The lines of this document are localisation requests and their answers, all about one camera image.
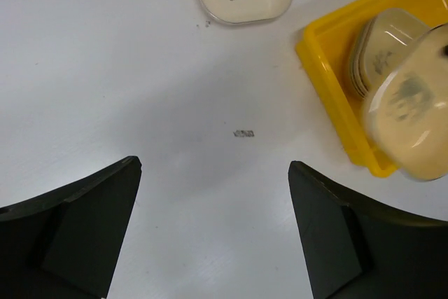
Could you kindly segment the yellow plastic bin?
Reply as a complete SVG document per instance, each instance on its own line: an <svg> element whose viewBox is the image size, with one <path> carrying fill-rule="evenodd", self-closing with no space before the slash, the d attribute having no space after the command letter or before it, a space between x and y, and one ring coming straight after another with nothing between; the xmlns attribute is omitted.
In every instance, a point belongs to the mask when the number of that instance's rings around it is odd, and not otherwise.
<svg viewBox="0 0 448 299"><path fill-rule="evenodd" d="M295 46L350 161L379 178L392 175L397 166L368 139L361 126L361 101L342 79L358 31L368 19L392 7L409 11L430 26L447 21L447 0L355 0L309 23Z"/></svg>

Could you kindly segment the yellow panda plate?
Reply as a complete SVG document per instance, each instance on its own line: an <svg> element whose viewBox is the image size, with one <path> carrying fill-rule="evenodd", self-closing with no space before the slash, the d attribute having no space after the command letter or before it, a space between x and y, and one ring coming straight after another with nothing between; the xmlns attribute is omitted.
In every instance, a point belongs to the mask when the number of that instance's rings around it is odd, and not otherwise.
<svg viewBox="0 0 448 299"><path fill-rule="evenodd" d="M430 27L401 8L388 8L369 19L351 48L345 83L358 99L393 70L407 54L408 46Z"/></svg>
<svg viewBox="0 0 448 299"><path fill-rule="evenodd" d="M414 40L363 103L377 148L420 181L447 175L447 25Z"/></svg>

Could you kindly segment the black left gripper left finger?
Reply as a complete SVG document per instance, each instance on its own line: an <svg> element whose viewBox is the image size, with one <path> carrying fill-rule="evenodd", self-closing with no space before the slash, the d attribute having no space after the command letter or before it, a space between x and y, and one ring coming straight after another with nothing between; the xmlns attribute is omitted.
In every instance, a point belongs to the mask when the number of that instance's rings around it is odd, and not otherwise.
<svg viewBox="0 0 448 299"><path fill-rule="evenodd" d="M106 298L141 180L128 156L1 208L2 298Z"/></svg>

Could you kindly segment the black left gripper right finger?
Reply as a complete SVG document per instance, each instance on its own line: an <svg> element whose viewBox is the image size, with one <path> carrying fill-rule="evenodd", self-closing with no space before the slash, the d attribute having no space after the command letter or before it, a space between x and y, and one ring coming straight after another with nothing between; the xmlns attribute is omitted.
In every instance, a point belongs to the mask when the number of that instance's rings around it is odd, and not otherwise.
<svg viewBox="0 0 448 299"><path fill-rule="evenodd" d="M315 298L446 298L447 223L343 186L300 161L290 195Z"/></svg>

